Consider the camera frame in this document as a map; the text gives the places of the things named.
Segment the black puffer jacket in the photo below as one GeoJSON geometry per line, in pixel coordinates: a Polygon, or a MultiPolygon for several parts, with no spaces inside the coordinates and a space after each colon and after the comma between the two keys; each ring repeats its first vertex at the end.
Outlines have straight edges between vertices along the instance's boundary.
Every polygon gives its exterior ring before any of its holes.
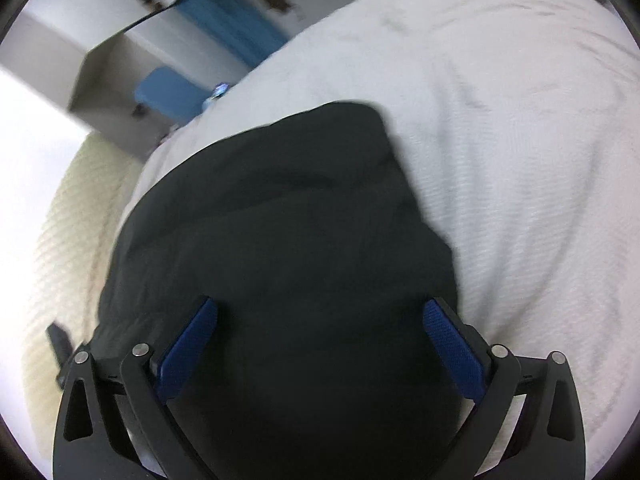
{"type": "Polygon", "coordinates": [[[460,400],[422,327],[457,301],[381,116],[332,103],[209,145],[137,203],[91,339],[110,358],[218,308],[170,404],[221,479],[424,479],[460,400]]]}

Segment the cream quilted headboard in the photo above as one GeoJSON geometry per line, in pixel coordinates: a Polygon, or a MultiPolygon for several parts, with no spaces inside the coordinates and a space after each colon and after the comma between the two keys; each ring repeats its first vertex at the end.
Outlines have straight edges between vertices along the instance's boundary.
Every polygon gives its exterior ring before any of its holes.
{"type": "Polygon", "coordinates": [[[35,312],[24,359],[28,420],[44,448],[53,440],[60,366],[46,334],[58,324],[73,344],[89,339],[120,218],[142,163],[94,132],[67,167],[44,219],[35,256],[35,312]]]}

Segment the blue padded chair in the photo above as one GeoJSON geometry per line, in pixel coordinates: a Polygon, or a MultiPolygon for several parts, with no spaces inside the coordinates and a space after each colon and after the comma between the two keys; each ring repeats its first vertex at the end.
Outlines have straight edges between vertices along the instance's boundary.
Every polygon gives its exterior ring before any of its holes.
{"type": "Polygon", "coordinates": [[[184,126],[201,114],[212,92],[168,66],[152,70],[134,89],[134,100],[184,126]]]}

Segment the small screen device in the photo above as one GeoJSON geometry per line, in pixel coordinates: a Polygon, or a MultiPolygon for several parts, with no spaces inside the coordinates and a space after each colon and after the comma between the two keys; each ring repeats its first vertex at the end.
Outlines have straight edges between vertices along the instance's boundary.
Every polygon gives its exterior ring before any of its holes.
{"type": "Polygon", "coordinates": [[[222,96],[224,96],[231,88],[232,88],[232,85],[229,84],[228,82],[221,82],[220,84],[216,85],[216,87],[212,91],[212,94],[209,97],[212,100],[218,100],[222,96]]]}

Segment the white textured bed cover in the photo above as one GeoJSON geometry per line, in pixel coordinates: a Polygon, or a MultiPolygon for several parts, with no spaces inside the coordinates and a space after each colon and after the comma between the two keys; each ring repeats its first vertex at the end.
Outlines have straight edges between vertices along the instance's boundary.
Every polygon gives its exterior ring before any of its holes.
{"type": "Polygon", "coordinates": [[[639,49],[596,0],[356,0],[306,28],[144,165],[333,101],[377,106],[465,322],[575,377],[587,474],[639,411],[639,49]]]}

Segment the blue curtain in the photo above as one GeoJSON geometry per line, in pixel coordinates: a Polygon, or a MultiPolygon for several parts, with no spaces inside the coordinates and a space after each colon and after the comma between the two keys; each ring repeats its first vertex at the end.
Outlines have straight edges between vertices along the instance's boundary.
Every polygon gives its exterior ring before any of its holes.
{"type": "Polygon", "coordinates": [[[247,0],[178,0],[176,9],[249,68],[288,42],[288,36],[247,0]]]}

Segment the grey wall cabinet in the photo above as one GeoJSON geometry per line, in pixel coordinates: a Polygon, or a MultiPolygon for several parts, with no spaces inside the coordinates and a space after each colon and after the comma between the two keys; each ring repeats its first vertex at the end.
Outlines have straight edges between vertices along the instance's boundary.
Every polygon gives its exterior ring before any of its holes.
{"type": "Polygon", "coordinates": [[[3,29],[1,67],[74,122],[146,159],[178,125],[134,89],[168,66],[213,89],[246,66],[176,9],[178,0],[25,0],[3,29]]]}

